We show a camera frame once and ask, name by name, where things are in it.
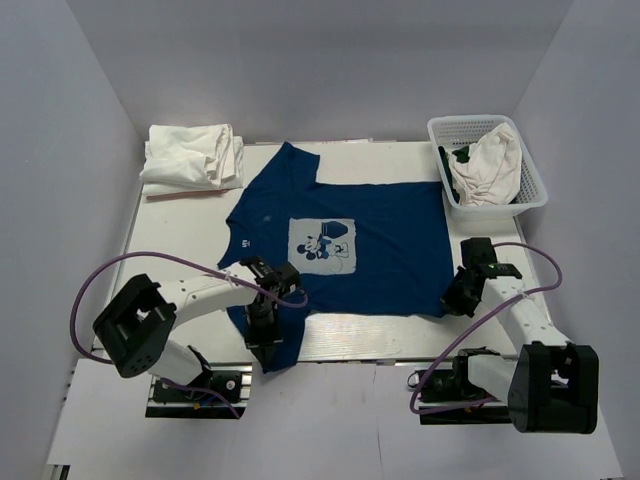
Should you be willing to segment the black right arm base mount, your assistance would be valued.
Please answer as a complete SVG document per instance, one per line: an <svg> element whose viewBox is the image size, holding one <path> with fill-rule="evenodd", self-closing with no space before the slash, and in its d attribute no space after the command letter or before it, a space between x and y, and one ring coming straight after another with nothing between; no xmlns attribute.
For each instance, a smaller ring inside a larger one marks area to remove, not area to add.
<svg viewBox="0 0 640 480"><path fill-rule="evenodd" d="M454 382L451 368L436 370L417 397L418 408L437 408L463 402L488 400L489 395L475 386L460 387ZM420 416L423 426L500 425L510 424L507 408L500 402L465 407Z"/></svg>

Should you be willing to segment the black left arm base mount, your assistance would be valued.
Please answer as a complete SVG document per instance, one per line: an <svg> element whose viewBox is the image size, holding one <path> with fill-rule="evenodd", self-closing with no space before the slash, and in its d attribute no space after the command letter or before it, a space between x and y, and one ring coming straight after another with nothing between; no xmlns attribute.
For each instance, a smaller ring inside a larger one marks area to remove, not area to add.
<svg viewBox="0 0 640 480"><path fill-rule="evenodd" d="M161 419L239 419L248 404L252 366L214 365L207 388L221 394L227 406L212 393L186 392L153 376L145 416Z"/></svg>

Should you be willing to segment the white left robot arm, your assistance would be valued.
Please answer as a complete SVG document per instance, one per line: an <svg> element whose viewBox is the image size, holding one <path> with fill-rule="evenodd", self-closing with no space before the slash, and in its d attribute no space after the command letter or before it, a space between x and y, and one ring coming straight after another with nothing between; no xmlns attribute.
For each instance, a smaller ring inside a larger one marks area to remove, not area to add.
<svg viewBox="0 0 640 480"><path fill-rule="evenodd" d="M181 325L216 311L241 307L249 330L266 335L248 347L269 352L281 341L276 330L278 297L259 290L257 272L238 263L220 277L202 275L158 283L146 274L131 278L93 323L119 375L160 377L188 398L199 399L211 387L208 363L194 348L170 339Z"/></svg>

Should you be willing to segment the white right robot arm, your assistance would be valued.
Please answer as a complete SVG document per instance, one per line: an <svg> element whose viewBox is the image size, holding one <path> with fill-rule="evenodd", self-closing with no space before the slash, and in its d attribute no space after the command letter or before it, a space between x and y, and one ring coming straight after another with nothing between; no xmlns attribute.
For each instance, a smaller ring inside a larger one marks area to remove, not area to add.
<svg viewBox="0 0 640 480"><path fill-rule="evenodd" d="M486 347L461 349L451 384L461 397L484 391L506 405L522 433L591 434L597 425L599 358L573 343L524 297L522 275L511 264L460 267L442 297L445 311L471 317L478 306L494 312L518 357ZM507 300L518 301L499 309Z"/></svg>

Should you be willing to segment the blue Mickey print t-shirt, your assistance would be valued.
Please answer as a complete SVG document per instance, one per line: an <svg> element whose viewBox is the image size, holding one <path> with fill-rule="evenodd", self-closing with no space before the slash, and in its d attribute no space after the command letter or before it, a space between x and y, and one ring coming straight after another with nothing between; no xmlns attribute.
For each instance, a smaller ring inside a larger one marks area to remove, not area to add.
<svg viewBox="0 0 640 480"><path fill-rule="evenodd" d="M283 341L265 372L296 364L311 313L441 317L453 280L441 183L322 184L320 160L284 143L226 219L219 268L254 256L290 263L308 295L281 309Z"/></svg>

